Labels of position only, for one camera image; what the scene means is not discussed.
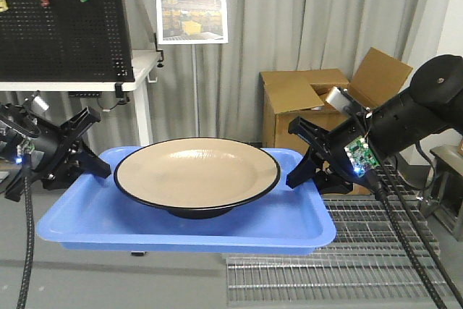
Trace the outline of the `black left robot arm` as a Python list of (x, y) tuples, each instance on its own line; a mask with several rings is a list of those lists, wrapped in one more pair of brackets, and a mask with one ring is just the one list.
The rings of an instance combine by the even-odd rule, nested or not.
[(30, 154), (30, 182), (40, 180), (47, 190), (68, 188), (87, 172), (107, 178), (111, 167), (83, 141), (100, 114), (86, 107), (55, 125), (32, 111), (30, 103), (1, 106), (1, 159), (23, 166)]

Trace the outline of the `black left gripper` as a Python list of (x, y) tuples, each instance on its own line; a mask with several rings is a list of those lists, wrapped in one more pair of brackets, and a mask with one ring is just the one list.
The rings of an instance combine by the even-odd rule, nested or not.
[(35, 120), (39, 133), (33, 139), (35, 150), (30, 156), (30, 168), (20, 169), (7, 185), (5, 198), (20, 200), (25, 189), (24, 175), (28, 175), (30, 183), (40, 180), (43, 188), (55, 190), (68, 188), (83, 172), (102, 178), (111, 174), (110, 165), (82, 140), (88, 129), (101, 121), (95, 109), (85, 107), (59, 126), (39, 116)]

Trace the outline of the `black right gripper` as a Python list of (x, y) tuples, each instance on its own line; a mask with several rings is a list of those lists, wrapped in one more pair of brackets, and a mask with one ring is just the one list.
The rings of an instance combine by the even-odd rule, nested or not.
[[(379, 200), (385, 194), (384, 184), (378, 174), (383, 168), (383, 159), (369, 138), (371, 113), (363, 108), (355, 112), (348, 108), (348, 120), (330, 132), (302, 118), (294, 118), (288, 126), (288, 133), (296, 135), (310, 146), (296, 167), (287, 174), (286, 185), (296, 188), (309, 179), (314, 180), (321, 194), (348, 194), (356, 187), (363, 187)], [(358, 136), (363, 136), (379, 160), (380, 166), (356, 177), (344, 151), (344, 146)], [(315, 145), (321, 145), (317, 151)]]

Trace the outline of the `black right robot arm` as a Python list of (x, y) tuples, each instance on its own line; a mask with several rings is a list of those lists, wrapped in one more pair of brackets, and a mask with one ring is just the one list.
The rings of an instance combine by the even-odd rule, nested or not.
[(330, 90), (328, 103), (347, 116), (333, 130), (302, 117), (290, 122), (289, 133), (309, 148), (286, 184), (295, 188), (312, 180), (320, 193), (349, 192), (357, 184), (377, 195), (383, 189), (377, 170), (385, 159), (431, 134), (462, 131), (462, 57), (432, 58), (408, 88), (374, 109), (338, 87)]

